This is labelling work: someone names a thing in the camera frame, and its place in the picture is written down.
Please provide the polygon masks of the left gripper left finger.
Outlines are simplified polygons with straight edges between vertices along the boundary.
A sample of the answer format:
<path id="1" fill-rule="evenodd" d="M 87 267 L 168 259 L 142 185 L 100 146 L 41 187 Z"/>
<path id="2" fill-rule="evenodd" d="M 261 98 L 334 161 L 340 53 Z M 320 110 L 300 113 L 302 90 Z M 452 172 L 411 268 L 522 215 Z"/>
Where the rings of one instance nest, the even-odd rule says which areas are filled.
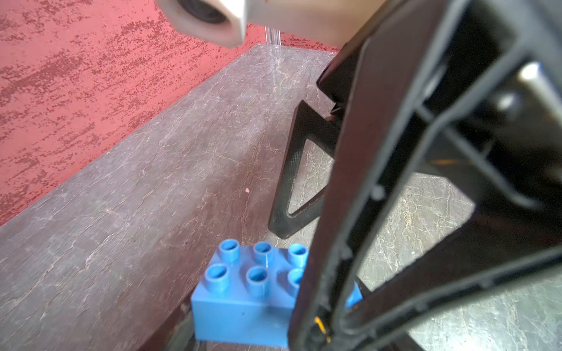
<path id="1" fill-rule="evenodd" d="M 323 118 L 306 102 L 301 101 L 297 105 L 269 217 L 269 231 L 278 238 L 290 238 L 321 215 L 325 188 L 294 212 L 289 211 L 290 200 L 305 143 L 307 141 L 314 143 L 333 158 L 339 134 L 340 129 L 336 124 Z"/>

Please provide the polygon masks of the blue lego brick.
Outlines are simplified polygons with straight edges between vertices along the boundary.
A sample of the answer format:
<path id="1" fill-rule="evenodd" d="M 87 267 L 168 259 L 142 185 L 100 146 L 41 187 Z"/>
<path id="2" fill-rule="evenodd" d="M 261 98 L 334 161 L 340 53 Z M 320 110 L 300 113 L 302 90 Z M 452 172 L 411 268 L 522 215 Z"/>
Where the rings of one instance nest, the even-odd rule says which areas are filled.
<path id="1" fill-rule="evenodd" d="M 291 315 L 309 250 L 269 242 L 219 244 L 190 298 L 195 338 L 268 347 L 287 347 Z"/>

